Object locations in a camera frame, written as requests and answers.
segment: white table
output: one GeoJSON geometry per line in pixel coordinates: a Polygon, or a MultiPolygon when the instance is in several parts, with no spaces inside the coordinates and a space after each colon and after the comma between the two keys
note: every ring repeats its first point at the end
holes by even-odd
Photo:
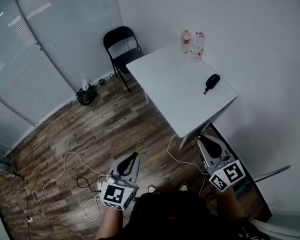
{"type": "Polygon", "coordinates": [[[237,97],[222,78],[204,95],[206,81],[216,74],[202,60],[193,62],[180,45],[171,45],[126,65],[176,134],[183,138],[209,123],[237,97]]]}

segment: black folding chair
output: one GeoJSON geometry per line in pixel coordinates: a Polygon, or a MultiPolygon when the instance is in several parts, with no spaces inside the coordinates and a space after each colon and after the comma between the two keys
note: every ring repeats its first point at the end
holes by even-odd
{"type": "Polygon", "coordinates": [[[131,90],[129,89],[127,82],[129,82],[131,79],[133,79],[133,77],[130,78],[129,80],[125,81],[121,72],[124,74],[129,74],[130,71],[127,69],[127,64],[144,56],[134,32],[131,30],[131,28],[129,28],[127,26],[120,26],[114,30],[111,30],[107,34],[105,34],[105,36],[103,38],[103,45],[104,45],[104,48],[106,49],[107,53],[110,56],[110,60],[112,62],[115,76],[118,77],[117,72],[116,72],[116,71],[118,71],[127,90],[129,91],[129,93],[131,93],[131,90]],[[132,48],[132,49],[126,51],[125,53],[119,55],[118,57],[112,58],[112,56],[109,52],[109,48],[111,46],[113,46],[114,44],[118,43],[119,41],[127,39],[127,38],[131,38],[131,37],[133,37],[136,42],[136,48],[132,48]]]}

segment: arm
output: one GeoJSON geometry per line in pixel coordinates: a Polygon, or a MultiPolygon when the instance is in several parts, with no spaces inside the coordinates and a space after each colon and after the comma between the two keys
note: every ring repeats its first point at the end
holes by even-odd
{"type": "Polygon", "coordinates": [[[232,187],[224,192],[216,191],[218,215],[228,220],[244,218],[245,214],[240,207],[232,187]]]}
{"type": "Polygon", "coordinates": [[[123,212],[121,210],[107,208],[95,240],[113,237],[122,230],[122,227],[123,212]]]}

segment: chair backrest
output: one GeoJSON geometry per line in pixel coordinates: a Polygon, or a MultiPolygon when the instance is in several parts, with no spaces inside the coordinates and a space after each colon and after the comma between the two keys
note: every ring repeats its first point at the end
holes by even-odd
{"type": "Polygon", "coordinates": [[[134,37],[134,39],[136,39],[132,29],[127,26],[120,26],[105,34],[103,38],[103,45],[108,50],[111,46],[118,43],[119,41],[131,37],[134,37]]]}

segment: plastic bottle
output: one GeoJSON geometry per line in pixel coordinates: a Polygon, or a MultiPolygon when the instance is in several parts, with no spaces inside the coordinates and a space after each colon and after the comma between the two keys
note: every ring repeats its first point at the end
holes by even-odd
{"type": "Polygon", "coordinates": [[[196,32],[191,44],[191,60],[198,62],[201,60],[204,52],[205,36],[202,32],[196,32]]]}
{"type": "Polygon", "coordinates": [[[189,30],[185,30],[182,34],[182,50],[184,54],[187,54],[190,52],[190,41],[191,41],[191,36],[189,33],[189,30]]]}

